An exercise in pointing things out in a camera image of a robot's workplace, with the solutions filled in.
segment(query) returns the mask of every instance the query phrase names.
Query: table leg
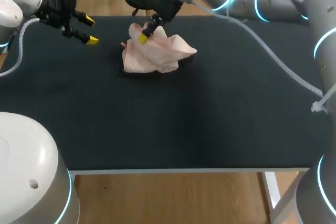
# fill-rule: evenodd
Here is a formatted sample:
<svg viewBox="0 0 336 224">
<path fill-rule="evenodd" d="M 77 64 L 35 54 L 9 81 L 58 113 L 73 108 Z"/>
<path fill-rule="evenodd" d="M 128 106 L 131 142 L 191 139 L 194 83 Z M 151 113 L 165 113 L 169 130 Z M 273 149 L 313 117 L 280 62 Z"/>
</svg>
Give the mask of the table leg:
<svg viewBox="0 0 336 224">
<path fill-rule="evenodd" d="M 275 177 L 275 172 L 263 172 L 262 174 L 267 196 L 268 208 L 270 211 L 272 211 L 281 199 L 277 178 Z"/>
<path fill-rule="evenodd" d="M 296 188 L 303 175 L 304 173 L 299 173 L 299 175 L 295 178 L 295 180 L 292 182 L 292 184 L 289 186 L 289 188 L 281 198 L 278 198 L 278 196 L 280 197 L 279 189 L 277 190 L 276 193 L 274 192 L 275 185 L 273 179 L 275 178 L 275 174 L 274 177 L 273 175 L 265 175 L 266 180 L 268 179 L 268 184 L 265 184 L 265 187 L 271 183 L 271 185 L 268 186 L 268 188 L 266 188 L 266 192 L 267 189 L 272 190 L 267 192 L 267 194 L 270 194 L 271 199 L 271 203 L 269 202 L 271 224 L 283 223 L 286 219 L 288 219 L 289 215 L 296 208 L 295 203 Z"/>
<path fill-rule="evenodd" d="M 69 171 L 69 173 L 70 173 L 71 180 L 74 183 L 75 182 L 76 174 L 74 174 L 72 171 Z"/>
</svg>

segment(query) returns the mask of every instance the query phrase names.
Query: screw hole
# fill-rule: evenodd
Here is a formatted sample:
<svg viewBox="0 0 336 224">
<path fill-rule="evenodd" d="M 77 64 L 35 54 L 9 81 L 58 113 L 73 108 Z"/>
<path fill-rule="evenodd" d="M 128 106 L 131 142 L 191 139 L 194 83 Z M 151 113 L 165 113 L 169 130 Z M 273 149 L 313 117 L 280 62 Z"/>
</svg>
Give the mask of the screw hole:
<svg viewBox="0 0 336 224">
<path fill-rule="evenodd" d="M 37 189 L 38 188 L 38 182 L 34 179 L 31 179 L 29 181 L 29 186 L 32 188 L 32 189 Z"/>
</svg>

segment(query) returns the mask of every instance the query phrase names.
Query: cable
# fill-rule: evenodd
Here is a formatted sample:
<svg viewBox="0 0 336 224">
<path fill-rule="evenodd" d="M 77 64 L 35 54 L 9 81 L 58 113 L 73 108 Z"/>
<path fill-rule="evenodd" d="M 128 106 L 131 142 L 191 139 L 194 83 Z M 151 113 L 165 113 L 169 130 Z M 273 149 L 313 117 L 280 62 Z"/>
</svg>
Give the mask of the cable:
<svg viewBox="0 0 336 224">
<path fill-rule="evenodd" d="M 34 22 L 39 22 L 39 21 L 40 21 L 39 18 L 33 18 L 31 20 L 28 20 L 26 23 L 24 23 L 24 25 L 21 28 L 20 35 L 19 35 L 19 57 L 17 59 L 17 62 L 15 63 L 15 65 L 11 69 L 9 69 L 9 70 L 7 70 L 3 73 L 0 73 L 0 77 L 6 76 L 10 73 L 13 73 L 20 66 L 21 61 L 22 61 L 22 57 L 23 57 L 23 35 L 24 35 L 27 27 L 30 24 L 32 24 Z"/>
<path fill-rule="evenodd" d="M 259 42 L 259 44 L 268 52 L 268 54 L 272 57 L 272 59 L 289 75 L 291 76 L 294 80 L 296 80 L 299 84 L 301 84 L 303 87 L 305 87 L 306 89 L 310 90 L 311 92 L 315 93 L 316 95 L 318 95 L 319 97 L 323 97 L 323 93 L 321 90 L 319 90 L 318 88 L 314 87 L 313 85 L 309 84 L 308 82 L 306 82 L 305 80 L 303 80 L 301 77 L 299 77 L 296 73 L 294 73 L 290 68 L 288 68 L 277 56 L 276 54 L 266 45 L 266 43 L 251 29 L 249 28 L 247 25 L 245 25 L 244 23 L 242 23 L 241 21 L 232 18 L 232 17 L 227 17 L 224 15 L 219 15 L 214 13 L 212 10 L 209 10 L 205 7 L 203 7 L 202 5 L 193 2 L 193 5 L 197 6 L 199 9 L 214 15 L 215 17 L 218 18 L 222 18 L 225 20 L 228 20 L 230 22 L 233 22 L 235 24 L 238 24 L 240 27 L 242 27 L 243 29 L 245 29 L 249 34 L 251 34 L 256 40 L 257 42 Z"/>
</svg>

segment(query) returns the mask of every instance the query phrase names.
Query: yellow black tape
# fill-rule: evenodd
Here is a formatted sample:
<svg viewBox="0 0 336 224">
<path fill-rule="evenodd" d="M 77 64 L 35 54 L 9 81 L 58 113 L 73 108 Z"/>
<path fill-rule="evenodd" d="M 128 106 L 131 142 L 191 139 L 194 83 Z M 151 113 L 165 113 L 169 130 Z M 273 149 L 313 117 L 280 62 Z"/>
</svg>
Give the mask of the yellow black tape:
<svg viewBox="0 0 336 224">
<path fill-rule="evenodd" d="M 86 45 L 95 45 L 95 44 L 98 43 L 98 41 L 99 41 L 99 39 L 94 38 L 94 36 L 91 36 L 91 35 L 90 35 L 90 39 L 89 39 L 89 41 L 86 43 Z"/>
<path fill-rule="evenodd" d="M 145 34 L 140 33 L 140 36 L 138 37 L 138 42 L 140 44 L 145 44 L 147 40 L 148 40 L 148 37 Z"/>
</svg>

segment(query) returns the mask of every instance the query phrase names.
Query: white cable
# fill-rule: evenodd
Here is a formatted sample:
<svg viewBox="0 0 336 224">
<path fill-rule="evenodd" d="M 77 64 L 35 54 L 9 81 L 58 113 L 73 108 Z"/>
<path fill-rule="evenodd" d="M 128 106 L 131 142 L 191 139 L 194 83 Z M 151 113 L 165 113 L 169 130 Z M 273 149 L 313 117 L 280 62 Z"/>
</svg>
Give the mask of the white cable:
<svg viewBox="0 0 336 224">
<path fill-rule="evenodd" d="M 28 20 L 26 23 L 24 23 L 24 25 L 21 28 L 20 35 L 19 35 L 19 57 L 17 59 L 17 62 L 15 63 L 15 65 L 11 69 L 9 69 L 9 70 L 7 70 L 3 73 L 0 73 L 0 77 L 6 76 L 10 73 L 13 73 L 20 66 L 21 61 L 22 61 L 22 57 L 23 57 L 23 35 L 25 33 L 25 30 L 30 24 L 32 24 L 34 22 L 39 22 L 39 21 L 40 21 L 39 18 L 33 18 L 33 19 Z"/>
<path fill-rule="evenodd" d="M 230 22 L 236 23 L 239 26 L 241 26 L 243 29 L 245 29 L 249 34 L 251 34 L 257 41 L 258 43 L 268 52 L 268 54 L 272 57 L 272 59 L 289 75 L 291 76 L 294 80 L 296 80 L 299 84 L 301 84 L 303 87 L 305 87 L 306 89 L 310 90 L 311 92 L 315 93 L 316 95 L 318 95 L 319 97 L 323 97 L 323 93 L 321 90 L 319 90 L 318 88 L 314 87 L 313 85 L 309 84 L 308 82 L 306 82 L 305 80 L 303 80 L 301 77 L 299 77 L 296 73 L 294 73 L 290 68 L 288 68 L 280 59 L 279 57 L 276 56 L 276 54 L 266 45 L 266 43 L 251 29 L 249 28 L 247 25 L 245 25 L 244 23 L 242 23 L 241 21 L 232 18 L 232 17 L 227 17 L 224 15 L 219 15 L 216 14 L 215 12 L 213 12 L 212 10 L 209 10 L 205 7 L 203 7 L 202 5 L 193 2 L 193 5 L 197 6 L 198 8 L 200 8 L 201 10 L 214 15 L 215 17 L 218 18 L 222 18 L 225 20 L 228 20 Z"/>
<path fill-rule="evenodd" d="M 311 107 L 311 112 L 328 112 L 328 110 L 323 106 L 328 99 L 336 92 L 336 84 L 329 89 L 329 91 L 324 95 L 324 97 L 319 101 L 313 103 L 313 106 Z"/>
</svg>

